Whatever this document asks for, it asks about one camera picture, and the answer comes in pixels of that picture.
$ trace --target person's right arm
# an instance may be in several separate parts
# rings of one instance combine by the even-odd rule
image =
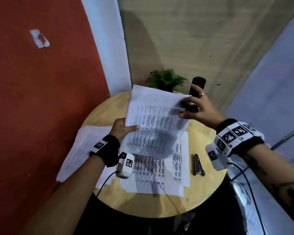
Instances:
[[[204,90],[192,85],[199,94]],[[204,95],[200,99],[188,97],[183,101],[193,102],[199,108],[197,113],[185,112],[179,115],[184,119],[195,119],[204,125],[216,129],[226,118],[212,105]],[[294,219],[294,166],[280,158],[264,144],[258,144],[247,151],[243,160],[253,170],[258,179],[275,197],[284,210]]]

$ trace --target person's left hand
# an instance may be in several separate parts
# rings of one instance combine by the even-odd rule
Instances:
[[[125,118],[116,119],[109,133],[110,135],[116,137],[120,143],[129,132],[133,132],[140,129],[139,125],[125,126],[124,123]]]

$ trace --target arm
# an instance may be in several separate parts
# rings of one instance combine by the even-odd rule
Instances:
[[[199,86],[192,85],[199,94],[205,93]],[[200,112],[185,112],[184,119],[195,119],[207,127],[216,129],[225,117],[215,109],[206,95],[200,99],[188,97],[183,101],[195,103]],[[257,178],[274,196],[283,209],[294,219],[294,166],[283,160],[264,144],[258,144],[247,151],[243,160],[253,170]]]
[[[109,133],[119,142],[129,132],[140,129],[140,126],[125,127],[124,120],[116,119]],[[30,219],[23,234],[73,234],[104,167],[100,157],[89,157]]]

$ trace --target round wooden table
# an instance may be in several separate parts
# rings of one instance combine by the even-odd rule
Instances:
[[[126,116],[130,91],[120,93],[107,99],[94,109],[85,119],[85,125],[112,126],[117,118]],[[190,157],[191,188],[184,188],[184,198],[169,195],[152,195],[141,193],[126,193],[119,187],[119,178],[115,177],[111,185],[106,185],[98,197],[106,205],[120,212],[146,218],[163,218],[185,213],[209,198],[219,187],[226,170],[216,171],[205,151],[205,146],[212,143],[215,130],[191,120],[187,128],[188,150]],[[193,175],[193,157],[198,154],[206,175]]]

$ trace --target potted plant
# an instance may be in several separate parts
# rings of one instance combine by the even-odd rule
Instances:
[[[167,69],[150,72],[150,76],[147,78],[146,82],[152,83],[160,90],[173,92],[173,88],[175,86],[183,86],[185,80],[187,81],[186,78],[175,74],[173,69]]]

